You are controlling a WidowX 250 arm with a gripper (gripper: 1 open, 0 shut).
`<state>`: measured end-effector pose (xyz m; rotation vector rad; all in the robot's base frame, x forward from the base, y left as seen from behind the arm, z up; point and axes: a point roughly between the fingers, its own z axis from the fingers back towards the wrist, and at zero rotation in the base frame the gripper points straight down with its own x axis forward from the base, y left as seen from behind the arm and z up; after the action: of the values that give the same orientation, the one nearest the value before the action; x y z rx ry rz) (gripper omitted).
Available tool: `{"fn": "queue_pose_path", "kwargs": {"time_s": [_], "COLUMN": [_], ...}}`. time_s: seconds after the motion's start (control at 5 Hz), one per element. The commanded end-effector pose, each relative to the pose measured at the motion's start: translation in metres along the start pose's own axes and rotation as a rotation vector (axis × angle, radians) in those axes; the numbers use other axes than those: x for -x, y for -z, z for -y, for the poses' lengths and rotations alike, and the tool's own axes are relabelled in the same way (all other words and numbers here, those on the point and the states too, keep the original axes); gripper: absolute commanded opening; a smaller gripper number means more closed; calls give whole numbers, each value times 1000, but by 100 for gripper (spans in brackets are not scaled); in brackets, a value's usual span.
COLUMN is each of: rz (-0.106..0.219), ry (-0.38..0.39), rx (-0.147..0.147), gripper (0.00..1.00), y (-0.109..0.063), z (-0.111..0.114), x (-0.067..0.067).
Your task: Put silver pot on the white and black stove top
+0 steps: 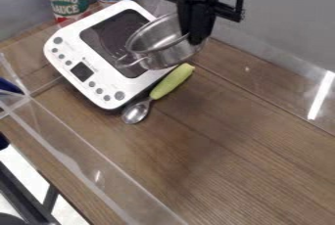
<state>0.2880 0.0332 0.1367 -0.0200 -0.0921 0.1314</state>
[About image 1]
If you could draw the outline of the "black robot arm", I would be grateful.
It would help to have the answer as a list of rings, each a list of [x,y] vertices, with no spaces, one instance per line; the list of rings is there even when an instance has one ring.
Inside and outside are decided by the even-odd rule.
[[[167,0],[177,5],[183,33],[192,45],[211,35],[216,18],[239,23],[244,19],[246,0]]]

